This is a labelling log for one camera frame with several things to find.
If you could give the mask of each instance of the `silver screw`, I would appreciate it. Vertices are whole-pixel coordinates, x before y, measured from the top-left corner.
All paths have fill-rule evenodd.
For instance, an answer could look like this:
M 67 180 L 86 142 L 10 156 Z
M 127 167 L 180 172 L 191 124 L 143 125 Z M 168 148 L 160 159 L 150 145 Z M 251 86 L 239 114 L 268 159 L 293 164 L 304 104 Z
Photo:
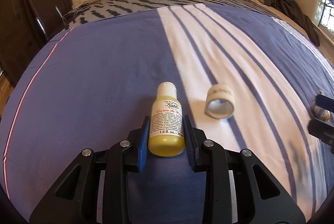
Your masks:
M 243 150 L 243 155 L 245 155 L 246 157 L 249 157 L 252 155 L 252 152 L 249 149 L 244 149 Z
M 213 141 L 212 140 L 205 140 L 204 141 L 204 145 L 206 147 L 212 147 L 213 146 Z
M 123 140 L 120 142 L 121 147 L 128 147 L 130 145 L 130 142 L 128 140 Z
M 86 148 L 81 153 L 83 156 L 89 156 L 91 155 L 91 150 L 89 148 Z

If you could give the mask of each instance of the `bottle label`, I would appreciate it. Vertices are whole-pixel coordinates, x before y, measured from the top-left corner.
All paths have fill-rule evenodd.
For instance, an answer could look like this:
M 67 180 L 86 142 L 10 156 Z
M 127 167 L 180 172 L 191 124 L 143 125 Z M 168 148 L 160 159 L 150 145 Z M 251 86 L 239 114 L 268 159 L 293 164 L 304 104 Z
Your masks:
M 175 101 L 162 100 L 152 107 L 150 137 L 170 134 L 183 138 L 182 108 Z

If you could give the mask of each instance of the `gray patterned blanket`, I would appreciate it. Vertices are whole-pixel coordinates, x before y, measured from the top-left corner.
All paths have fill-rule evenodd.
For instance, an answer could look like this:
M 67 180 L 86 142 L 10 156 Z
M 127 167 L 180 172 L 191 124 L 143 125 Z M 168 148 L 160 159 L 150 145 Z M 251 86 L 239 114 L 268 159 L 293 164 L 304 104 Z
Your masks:
M 249 0 L 101 0 L 92 4 L 87 11 L 78 14 L 78 16 L 71 23 L 69 23 L 66 29 L 95 20 L 126 15 L 149 9 L 175 5 L 193 5 L 198 3 L 229 5 L 238 8 L 245 8 L 271 17 L 277 17 L 270 11 Z

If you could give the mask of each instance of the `bottle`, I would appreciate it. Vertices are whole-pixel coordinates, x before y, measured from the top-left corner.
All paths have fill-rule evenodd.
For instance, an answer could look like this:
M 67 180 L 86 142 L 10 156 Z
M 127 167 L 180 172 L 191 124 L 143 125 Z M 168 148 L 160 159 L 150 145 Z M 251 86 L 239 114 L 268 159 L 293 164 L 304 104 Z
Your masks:
M 182 108 L 177 100 L 176 87 L 170 82 L 159 85 L 152 106 L 150 152 L 158 156 L 176 156 L 184 149 Z

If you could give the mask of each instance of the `wooden floor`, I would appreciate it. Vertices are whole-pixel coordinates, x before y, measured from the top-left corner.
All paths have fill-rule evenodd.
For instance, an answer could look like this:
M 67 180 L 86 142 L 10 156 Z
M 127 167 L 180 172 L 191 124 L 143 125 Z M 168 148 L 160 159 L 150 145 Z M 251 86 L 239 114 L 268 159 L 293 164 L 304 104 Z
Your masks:
M 14 87 L 11 86 L 6 76 L 2 74 L 0 76 L 0 117 L 2 117 L 6 103 L 9 99 L 9 96 L 13 92 L 13 90 L 14 90 Z

